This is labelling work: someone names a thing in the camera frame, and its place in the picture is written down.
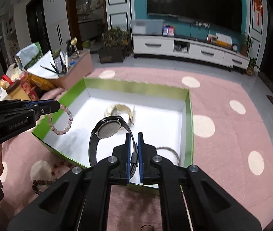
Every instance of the drawer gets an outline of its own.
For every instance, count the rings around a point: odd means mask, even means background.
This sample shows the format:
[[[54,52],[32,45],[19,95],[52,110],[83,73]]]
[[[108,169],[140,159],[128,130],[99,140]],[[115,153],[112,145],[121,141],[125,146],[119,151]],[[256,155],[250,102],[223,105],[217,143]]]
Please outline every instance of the drawer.
[[[163,37],[133,37],[134,53],[137,54],[166,54],[173,53],[174,40]]]
[[[247,69],[249,65],[249,60],[242,58],[239,55],[225,53],[223,63]]]
[[[224,51],[207,48],[200,45],[190,45],[189,54],[192,55],[195,59],[204,60],[209,62],[214,62],[221,64],[223,62]]]

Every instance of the screw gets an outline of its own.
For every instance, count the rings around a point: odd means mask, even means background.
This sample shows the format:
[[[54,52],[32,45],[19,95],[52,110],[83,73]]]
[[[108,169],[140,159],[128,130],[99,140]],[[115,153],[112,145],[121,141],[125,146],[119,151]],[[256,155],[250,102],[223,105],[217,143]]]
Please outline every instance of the screw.
[[[155,162],[161,162],[162,161],[162,157],[161,156],[153,156],[152,160]]]
[[[110,163],[117,162],[117,157],[109,157],[109,158],[108,158],[108,161],[109,161]]]
[[[82,169],[79,166],[76,166],[72,169],[72,172],[76,175],[79,174],[81,171]]]
[[[189,170],[192,172],[192,173],[196,173],[198,171],[198,166],[196,165],[191,165],[189,166]]]

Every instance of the green plant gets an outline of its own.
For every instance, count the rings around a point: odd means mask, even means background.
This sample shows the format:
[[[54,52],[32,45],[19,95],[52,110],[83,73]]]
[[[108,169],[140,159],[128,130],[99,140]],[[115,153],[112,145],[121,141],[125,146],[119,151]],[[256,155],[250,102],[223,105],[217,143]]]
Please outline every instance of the green plant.
[[[240,43],[241,45],[252,47],[253,44],[252,37],[249,37],[249,35],[246,32],[242,32],[240,35]]]
[[[249,67],[251,67],[252,69],[254,69],[255,67],[259,69],[259,66],[256,65],[256,58],[250,57]]]
[[[120,27],[110,28],[108,32],[103,34],[104,44],[110,48],[123,45],[125,35],[127,35],[127,31],[122,30]]]

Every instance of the pink beaded bracelet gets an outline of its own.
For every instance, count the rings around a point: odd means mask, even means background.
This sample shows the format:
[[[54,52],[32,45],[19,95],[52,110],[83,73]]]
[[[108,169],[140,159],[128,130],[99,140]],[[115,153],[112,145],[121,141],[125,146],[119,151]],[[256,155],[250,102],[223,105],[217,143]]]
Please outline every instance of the pink beaded bracelet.
[[[63,134],[65,134],[65,133],[67,133],[68,131],[69,131],[69,129],[71,128],[71,124],[72,124],[72,121],[73,121],[73,118],[72,118],[72,113],[70,112],[70,110],[67,108],[67,107],[65,107],[64,105],[60,105],[60,109],[62,109],[64,112],[66,112],[67,113],[67,115],[69,116],[69,121],[68,121],[68,125],[67,125],[67,127],[64,129],[64,130],[62,130],[62,131],[59,131],[59,130],[57,130],[55,127],[54,127],[54,125],[53,125],[53,119],[52,119],[52,117],[53,117],[53,114],[48,114],[48,122],[49,122],[49,126],[51,127],[51,131],[53,131],[55,134],[57,134],[58,136],[59,135],[63,135]]]

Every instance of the open shelf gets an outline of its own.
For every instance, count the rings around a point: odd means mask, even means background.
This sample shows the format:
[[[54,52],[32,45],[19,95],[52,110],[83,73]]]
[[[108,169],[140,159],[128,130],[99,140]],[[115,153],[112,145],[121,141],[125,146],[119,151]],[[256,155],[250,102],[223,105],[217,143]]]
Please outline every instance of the open shelf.
[[[188,54],[190,50],[190,42],[174,41],[174,52]]]

